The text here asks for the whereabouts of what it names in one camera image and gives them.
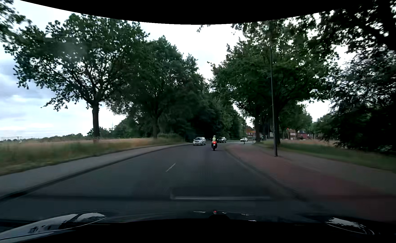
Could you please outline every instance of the car hood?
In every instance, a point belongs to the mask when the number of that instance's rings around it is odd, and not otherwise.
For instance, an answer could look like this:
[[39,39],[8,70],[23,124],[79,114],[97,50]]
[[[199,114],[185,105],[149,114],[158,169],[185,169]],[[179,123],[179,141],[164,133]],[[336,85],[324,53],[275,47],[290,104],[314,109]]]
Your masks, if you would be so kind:
[[[163,220],[163,219],[212,219],[212,217],[224,217],[225,219],[244,220],[244,221],[261,221],[261,222],[276,222],[276,223],[302,223],[289,222],[283,218],[274,218],[269,220],[259,215],[238,212],[238,211],[223,211],[216,209],[196,209],[192,211],[175,211],[151,214],[135,214],[122,215],[120,212],[114,211],[88,211],[84,213],[70,213],[62,216],[57,216],[42,221],[26,224],[11,230],[0,233],[0,242],[18,242],[22,240],[31,240],[50,234],[59,234],[62,232],[69,232],[77,227],[82,227],[87,224],[101,223],[127,223],[134,221],[148,221],[148,220]],[[396,226],[384,224],[380,222],[363,220],[358,218],[347,218],[334,215],[303,215],[306,220],[303,223],[320,223],[341,230],[348,230],[358,234],[367,235],[390,235],[396,238]]]

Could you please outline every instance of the red bike lane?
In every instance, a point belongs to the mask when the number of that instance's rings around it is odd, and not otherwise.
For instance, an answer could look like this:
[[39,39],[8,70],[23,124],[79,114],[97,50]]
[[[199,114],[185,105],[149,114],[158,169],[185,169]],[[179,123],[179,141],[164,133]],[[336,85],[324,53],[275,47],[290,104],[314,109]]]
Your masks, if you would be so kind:
[[324,202],[336,211],[352,212],[352,217],[396,224],[396,195],[295,165],[253,145],[233,145],[227,151],[310,202]]

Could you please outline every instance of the motorcycle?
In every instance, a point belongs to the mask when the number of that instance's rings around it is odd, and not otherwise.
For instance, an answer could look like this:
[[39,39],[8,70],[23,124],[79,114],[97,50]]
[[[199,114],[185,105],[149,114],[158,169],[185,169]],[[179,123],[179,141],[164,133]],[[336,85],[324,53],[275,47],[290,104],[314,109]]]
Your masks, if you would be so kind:
[[216,141],[213,141],[211,143],[211,148],[213,149],[213,151],[217,148],[217,142]]

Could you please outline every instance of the grass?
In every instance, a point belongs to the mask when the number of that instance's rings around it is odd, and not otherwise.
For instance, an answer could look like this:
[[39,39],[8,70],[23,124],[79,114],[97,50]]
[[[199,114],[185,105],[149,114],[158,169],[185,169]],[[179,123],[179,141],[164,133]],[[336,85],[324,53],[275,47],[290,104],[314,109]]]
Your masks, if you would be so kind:
[[100,156],[134,147],[183,142],[180,139],[131,138],[62,142],[0,143],[0,175],[53,165],[80,158]]
[[[318,140],[286,141],[278,146],[282,151],[298,152],[319,158],[337,160],[396,173],[396,157],[379,153],[368,153],[356,150],[337,148],[332,143]],[[273,149],[273,141],[264,141],[259,146]]]

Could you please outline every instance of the windshield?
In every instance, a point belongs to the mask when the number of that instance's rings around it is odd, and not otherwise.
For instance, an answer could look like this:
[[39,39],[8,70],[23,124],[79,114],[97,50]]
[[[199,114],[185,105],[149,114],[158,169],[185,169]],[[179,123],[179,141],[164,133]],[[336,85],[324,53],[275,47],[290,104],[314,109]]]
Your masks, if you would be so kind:
[[95,208],[396,222],[396,1],[370,1],[201,26],[0,0],[0,231]]

